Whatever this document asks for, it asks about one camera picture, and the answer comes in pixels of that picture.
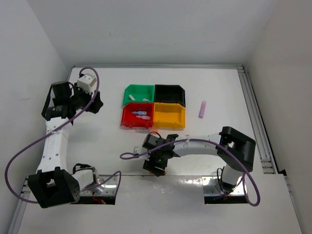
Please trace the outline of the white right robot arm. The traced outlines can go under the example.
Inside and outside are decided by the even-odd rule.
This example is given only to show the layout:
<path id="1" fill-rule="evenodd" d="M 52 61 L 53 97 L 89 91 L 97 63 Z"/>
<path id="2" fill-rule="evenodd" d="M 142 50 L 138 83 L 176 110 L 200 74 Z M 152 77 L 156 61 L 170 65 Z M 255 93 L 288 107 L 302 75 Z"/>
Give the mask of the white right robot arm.
<path id="1" fill-rule="evenodd" d="M 143 169 L 156 176 L 165 175 L 168 160 L 188 155 L 218 156 L 225 163 L 220 178 L 222 191 L 230 192 L 239 177 L 253 171 L 256 142 L 242 132 L 225 126 L 221 132 L 205 136 L 169 134 L 165 138 L 148 134 L 142 148 L 148 151 Z"/>

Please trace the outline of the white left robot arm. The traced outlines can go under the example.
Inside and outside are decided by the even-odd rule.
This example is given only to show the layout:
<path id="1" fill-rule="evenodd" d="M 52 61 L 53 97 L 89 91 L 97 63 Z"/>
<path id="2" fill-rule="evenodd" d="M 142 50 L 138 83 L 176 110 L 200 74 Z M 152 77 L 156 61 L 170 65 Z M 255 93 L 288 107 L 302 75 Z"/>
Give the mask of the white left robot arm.
<path id="1" fill-rule="evenodd" d="M 36 173 L 28 177 L 28 186 L 42 208 L 76 203 L 81 191 L 98 181 L 94 167 L 81 164 L 80 169 L 70 173 L 66 163 L 72 118 L 78 110 L 96 114 L 103 106 L 97 86 L 96 78 L 89 76 L 79 78 L 74 84 L 51 85 L 54 97 L 47 97 L 42 111 L 48 138 Z"/>

